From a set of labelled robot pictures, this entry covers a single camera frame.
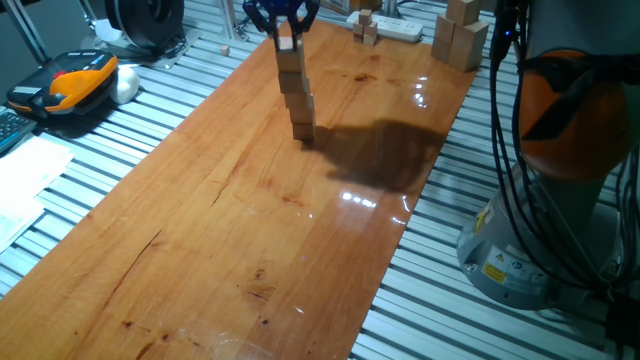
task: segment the orange handheld device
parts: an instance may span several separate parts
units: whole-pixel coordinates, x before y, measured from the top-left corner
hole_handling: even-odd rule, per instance
[[[116,83],[118,59],[99,50],[64,53],[9,89],[16,111],[46,118],[50,114],[83,114],[109,95]]]

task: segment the white power strip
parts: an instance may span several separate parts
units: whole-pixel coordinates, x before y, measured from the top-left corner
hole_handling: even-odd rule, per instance
[[[353,23],[358,21],[359,16],[360,11],[354,11],[345,22],[344,27],[353,29]],[[422,35],[422,25],[418,23],[380,15],[372,15],[371,18],[371,21],[378,22],[378,35],[380,37],[415,43],[420,40],[420,35]]]

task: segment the block tower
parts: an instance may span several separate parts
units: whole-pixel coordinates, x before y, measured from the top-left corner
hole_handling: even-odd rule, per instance
[[[378,38],[378,23],[371,21],[371,10],[360,10],[358,21],[353,23],[353,41],[373,46]]]
[[[462,72],[482,63],[489,24],[478,21],[481,0],[449,0],[446,14],[438,15],[431,56]]]
[[[280,92],[284,94],[284,102],[289,109],[293,138],[313,141],[316,134],[316,112],[305,72],[302,39],[296,40],[295,50],[291,37],[280,37],[278,41],[278,81]]]

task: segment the wooden table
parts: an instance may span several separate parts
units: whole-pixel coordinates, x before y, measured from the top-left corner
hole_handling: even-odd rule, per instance
[[[473,73],[305,35],[318,136],[265,41],[0,301],[0,359],[345,358]]]

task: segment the wooden block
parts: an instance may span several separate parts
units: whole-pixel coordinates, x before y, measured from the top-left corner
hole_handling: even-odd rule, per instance
[[[300,141],[313,141],[316,137],[316,124],[291,124],[293,138]]]
[[[308,93],[284,94],[284,104],[287,109],[306,108],[309,107]]]
[[[309,79],[302,73],[279,73],[278,81],[283,94],[309,92]]]
[[[371,24],[364,27],[364,35],[371,36],[372,38],[378,37],[378,22],[374,21]]]
[[[359,21],[353,23],[353,33],[358,35],[364,35],[364,26]]]
[[[433,45],[431,46],[431,56],[442,61],[443,63],[449,63],[449,53],[451,52],[451,44],[438,38],[433,38]]]
[[[360,16],[358,17],[358,22],[362,26],[367,26],[371,24],[371,10],[362,9],[360,10]]]
[[[451,44],[453,41],[453,30],[455,30],[456,23],[447,19],[444,14],[438,15],[436,20],[436,33],[434,38],[440,39],[447,44]]]
[[[451,45],[468,52],[482,52],[488,31],[489,24],[484,21],[477,21],[467,26],[456,24]]]
[[[296,51],[293,51],[291,37],[279,37],[280,50],[276,51],[276,62],[280,73],[305,73],[304,46],[302,39],[298,39]]]
[[[306,104],[289,108],[289,117],[294,124],[311,124],[315,121],[315,112],[313,95],[309,95],[309,100]]]
[[[449,0],[447,19],[456,25],[465,26],[478,21],[480,0]]]
[[[451,51],[449,52],[449,66],[452,68],[461,72],[467,72],[478,68],[481,63],[481,51],[471,52],[453,45],[451,46]]]
[[[376,44],[376,38],[373,36],[365,35],[362,37],[362,43],[369,46],[374,46]]]

